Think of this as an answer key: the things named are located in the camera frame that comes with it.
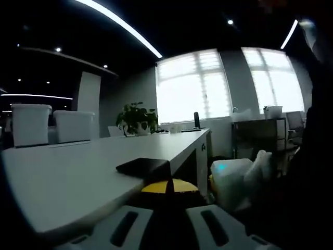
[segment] black thermos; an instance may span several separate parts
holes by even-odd
[[[194,112],[194,127],[200,129],[200,120],[198,112]]]

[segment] black wallet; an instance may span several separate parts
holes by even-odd
[[[138,158],[116,167],[119,173],[144,179],[145,184],[171,179],[170,162],[149,158]]]

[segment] window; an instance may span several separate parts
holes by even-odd
[[[215,49],[160,61],[157,65],[157,111],[160,123],[230,115],[230,95]]]
[[[260,113],[265,106],[282,106],[283,112],[304,111],[300,84],[284,52],[242,48],[250,67]]]

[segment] ceiling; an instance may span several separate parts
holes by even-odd
[[[136,29],[163,59],[208,48],[279,49],[294,21],[286,10],[266,14],[257,0],[96,1]],[[113,77],[79,62],[24,51],[23,47],[50,51],[61,47],[66,55],[101,67],[108,65],[120,77],[151,67],[158,60],[118,24],[75,0],[8,2],[2,8],[3,14],[10,12],[14,16],[2,20],[5,63],[0,79],[0,88],[8,93],[73,97],[82,70]],[[233,19],[234,25],[228,25],[228,19]],[[286,50],[298,56],[305,47],[298,27]],[[1,110],[10,108],[10,102],[21,100],[7,97],[0,101]]]

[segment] office chair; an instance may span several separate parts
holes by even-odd
[[[295,146],[300,146],[302,145],[302,136],[304,130],[301,112],[288,112],[286,115],[289,125],[288,142]]]

